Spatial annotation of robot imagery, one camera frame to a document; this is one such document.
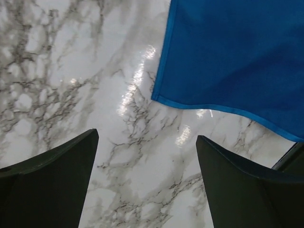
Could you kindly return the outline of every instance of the white marble table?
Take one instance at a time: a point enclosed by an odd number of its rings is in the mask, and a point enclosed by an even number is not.
[[[268,167],[293,144],[150,100],[169,2],[0,1],[0,168],[97,128],[80,228],[211,228],[197,135]]]

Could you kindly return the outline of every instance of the blue towel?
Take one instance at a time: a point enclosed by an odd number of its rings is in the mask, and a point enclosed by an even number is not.
[[[172,0],[152,100],[304,141],[304,0]]]

